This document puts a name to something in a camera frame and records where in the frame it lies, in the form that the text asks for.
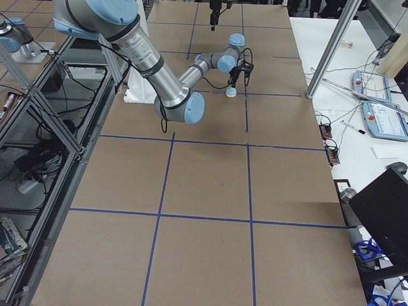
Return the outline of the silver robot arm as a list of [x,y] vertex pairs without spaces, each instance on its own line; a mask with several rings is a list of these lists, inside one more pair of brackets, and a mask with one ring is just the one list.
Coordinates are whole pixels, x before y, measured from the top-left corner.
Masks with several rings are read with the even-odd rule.
[[167,121],[199,122],[205,100],[193,87],[210,69],[232,74],[244,63],[245,38],[234,33],[225,51],[198,55],[176,77],[142,29],[136,1],[55,1],[54,26],[68,36],[94,41],[104,37],[116,44],[156,91],[156,113]]

